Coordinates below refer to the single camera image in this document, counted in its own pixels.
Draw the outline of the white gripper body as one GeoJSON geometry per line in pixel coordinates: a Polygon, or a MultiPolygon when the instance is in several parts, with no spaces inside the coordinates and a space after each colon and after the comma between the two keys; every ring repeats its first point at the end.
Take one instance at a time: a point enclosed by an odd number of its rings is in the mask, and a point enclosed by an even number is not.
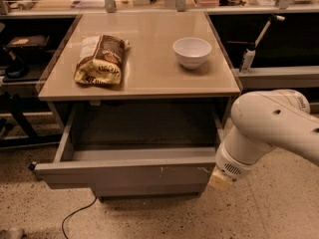
{"type": "Polygon", "coordinates": [[[215,158],[217,167],[232,179],[244,178],[256,167],[255,164],[243,164],[235,160],[226,150],[224,143],[219,146],[215,158]]]}

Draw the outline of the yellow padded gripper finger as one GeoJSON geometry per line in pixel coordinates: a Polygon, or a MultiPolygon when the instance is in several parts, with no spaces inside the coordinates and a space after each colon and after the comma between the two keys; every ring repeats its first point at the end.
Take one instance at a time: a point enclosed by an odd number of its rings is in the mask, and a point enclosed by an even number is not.
{"type": "Polygon", "coordinates": [[[234,180],[227,174],[225,174],[221,169],[219,169],[217,166],[213,169],[209,185],[217,190],[226,190],[228,189],[232,184],[234,183],[234,180]]]}

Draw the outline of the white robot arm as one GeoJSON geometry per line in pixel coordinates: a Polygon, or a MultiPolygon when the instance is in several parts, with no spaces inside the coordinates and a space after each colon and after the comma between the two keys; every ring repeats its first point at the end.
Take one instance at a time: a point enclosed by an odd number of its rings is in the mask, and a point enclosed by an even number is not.
{"type": "Polygon", "coordinates": [[[236,99],[230,116],[232,128],[219,145],[209,181],[213,188],[229,188],[277,147],[319,165],[319,119],[301,93],[250,92],[236,99]]]}

